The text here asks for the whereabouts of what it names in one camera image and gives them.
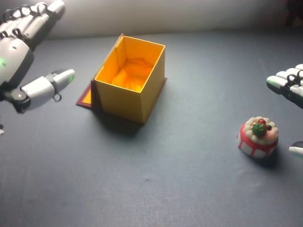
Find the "robotic hand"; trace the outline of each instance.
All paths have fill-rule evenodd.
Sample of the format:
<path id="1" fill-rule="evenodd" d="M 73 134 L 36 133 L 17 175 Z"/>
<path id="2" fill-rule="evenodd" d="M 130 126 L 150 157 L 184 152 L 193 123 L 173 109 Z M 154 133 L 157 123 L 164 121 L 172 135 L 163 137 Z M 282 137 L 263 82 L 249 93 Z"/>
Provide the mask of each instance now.
<path id="1" fill-rule="evenodd" d="M 40 2 L 34 6 L 6 10 L 0 25 L 0 101 L 13 104 L 18 113 L 36 108 L 49 99 L 61 100 L 59 92 L 74 78 L 74 70 L 57 70 L 17 88 L 30 68 L 33 51 L 65 11 L 61 0 L 47 6 Z"/>

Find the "tabletop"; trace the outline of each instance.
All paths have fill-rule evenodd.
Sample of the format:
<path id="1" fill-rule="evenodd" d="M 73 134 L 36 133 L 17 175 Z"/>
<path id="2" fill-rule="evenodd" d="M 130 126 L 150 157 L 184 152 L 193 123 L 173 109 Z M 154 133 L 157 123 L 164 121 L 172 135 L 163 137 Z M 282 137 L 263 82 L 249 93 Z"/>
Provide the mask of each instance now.
<path id="1" fill-rule="evenodd" d="M 23 84 L 71 68 L 62 101 L 23 115 L 0 104 L 1 227 L 301 227 L 303 110 L 266 78 L 303 63 L 302 33 L 136 36 L 166 45 L 168 78 L 146 125 L 76 106 L 117 37 L 50 40 Z M 250 117 L 272 119 L 267 162 L 238 150 Z"/>

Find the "miniature cake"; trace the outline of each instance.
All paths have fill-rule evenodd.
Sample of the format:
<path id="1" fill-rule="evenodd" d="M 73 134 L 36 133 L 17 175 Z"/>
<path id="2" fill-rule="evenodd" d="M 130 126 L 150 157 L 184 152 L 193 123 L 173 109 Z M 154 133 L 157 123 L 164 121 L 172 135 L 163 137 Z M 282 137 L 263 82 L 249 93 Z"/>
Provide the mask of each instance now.
<path id="1" fill-rule="evenodd" d="M 242 125 L 238 135 L 239 149 L 252 158 L 270 156 L 277 144 L 278 128 L 268 118 L 250 118 Z"/>

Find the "white wall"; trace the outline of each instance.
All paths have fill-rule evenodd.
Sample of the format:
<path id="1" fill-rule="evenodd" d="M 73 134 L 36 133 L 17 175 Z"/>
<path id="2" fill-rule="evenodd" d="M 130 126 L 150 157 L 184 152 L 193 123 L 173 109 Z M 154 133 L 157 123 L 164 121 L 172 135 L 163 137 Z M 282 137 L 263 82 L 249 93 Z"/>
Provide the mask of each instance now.
<path id="1" fill-rule="evenodd" d="M 0 9 L 41 0 L 0 0 Z M 286 0 L 63 0 L 51 37 L 150 34 L 282 25 Z"/>

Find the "open box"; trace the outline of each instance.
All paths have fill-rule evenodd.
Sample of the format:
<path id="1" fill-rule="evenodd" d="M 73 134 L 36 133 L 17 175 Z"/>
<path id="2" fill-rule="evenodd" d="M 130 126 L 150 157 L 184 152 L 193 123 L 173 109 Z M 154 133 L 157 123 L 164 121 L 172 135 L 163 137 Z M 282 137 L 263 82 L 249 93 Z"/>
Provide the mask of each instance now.
<path id="1" fill-rule="evenodd" d="M 142 89 L 115 86 L 113 78 L 129 61 L 144 59 L 151 65 Z M 120 36 L 94 77 L 102 109 L 135 122 L 145 123 L 166 81 L 165 46 Z"/>

